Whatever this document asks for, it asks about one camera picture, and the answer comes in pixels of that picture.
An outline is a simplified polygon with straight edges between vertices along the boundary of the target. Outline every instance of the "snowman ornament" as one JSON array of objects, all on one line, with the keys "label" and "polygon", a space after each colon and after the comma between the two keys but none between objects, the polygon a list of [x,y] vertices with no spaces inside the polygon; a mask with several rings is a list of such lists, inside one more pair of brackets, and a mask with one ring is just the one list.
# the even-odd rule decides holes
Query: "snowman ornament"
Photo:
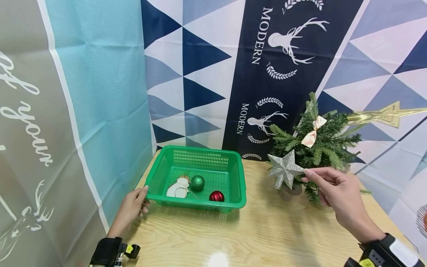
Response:
[{"label": "snowman ornament", "polygon": [[171,185],[166,192],[167,197],[187,197],[189,182],[186,178],[180,177],[176,180],[176,183]]}]

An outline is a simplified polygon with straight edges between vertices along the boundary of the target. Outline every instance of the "table surface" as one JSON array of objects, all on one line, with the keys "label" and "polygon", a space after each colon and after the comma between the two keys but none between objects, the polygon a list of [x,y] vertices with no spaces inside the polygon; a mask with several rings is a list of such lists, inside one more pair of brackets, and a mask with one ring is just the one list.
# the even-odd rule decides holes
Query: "table surface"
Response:
[{"label": "table surface", "polygon": [[[137,187],[144,185],[158,152]],[[348,257],[359,259],[356,239],[331,208],[313,207],[304,194],[285,201],[267,177],[267,163],[243,160],[243,166],[245,207],[222,214],[153,205],[129,230],[129,244],[141,251],[125,266],[343,267]],[[410,245],[372,196],[363,201],[383,231]]]}]

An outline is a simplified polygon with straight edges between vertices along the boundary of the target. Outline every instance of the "silver star ornament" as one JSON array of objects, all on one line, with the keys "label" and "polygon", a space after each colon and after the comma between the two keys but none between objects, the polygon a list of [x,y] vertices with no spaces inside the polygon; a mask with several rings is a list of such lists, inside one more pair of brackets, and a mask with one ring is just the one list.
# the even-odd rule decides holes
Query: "silver star ornament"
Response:
[{"label": "silver star ornament", "polygon": [[273,163],[273,168],[268,176],[277,175],[276,183],[274,188],[280,189],[282,183],[292,189],[293,180],[296,175],[303,174],[304,168],[301,168],[295,164],[295,151],[292,150],[286,156],[279,158],[273,155],[267,155],[271,163]]}]

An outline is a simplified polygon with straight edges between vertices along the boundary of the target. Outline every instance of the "gold star tree topper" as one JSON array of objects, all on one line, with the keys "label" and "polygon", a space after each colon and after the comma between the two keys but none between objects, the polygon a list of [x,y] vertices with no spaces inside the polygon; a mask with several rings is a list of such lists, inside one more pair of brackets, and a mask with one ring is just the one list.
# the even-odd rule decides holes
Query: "gold star tree topper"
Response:
[{"label": "gold star tree topper", "polygon": [[399,128],[400,118],[427,112],[427,108],[422,109],[400,109],[400,101],[397,101],[378,111],[355,111],[347,117],[349,125],[365,124],[371,122],[381,122],[386,125]]},{"label": "gold star tree topper", "polygon": [[274,188],[279,190],[283,182],[285,182],[285,184],[290,189],[292,189],[294,177],[296,175],[304,173],[304,168],[301,168],[300,166],[295,164],[295,151],[292,150],[282,158],[273,155],[267,156],[273,164],[273,168],[271,169],[271,172],[268,175],[277,175]]}]

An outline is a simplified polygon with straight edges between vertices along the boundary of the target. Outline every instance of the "navy blue banner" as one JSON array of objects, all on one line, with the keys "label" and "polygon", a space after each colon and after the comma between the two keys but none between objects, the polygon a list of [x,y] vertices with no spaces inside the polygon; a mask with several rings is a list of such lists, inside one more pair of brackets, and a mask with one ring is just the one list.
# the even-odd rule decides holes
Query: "navy blue banner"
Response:
[{"label": "navy blue banner", "polygon": [[222,148],[266,160],[269,125],[292,132],[362,0],[247,0]]}]

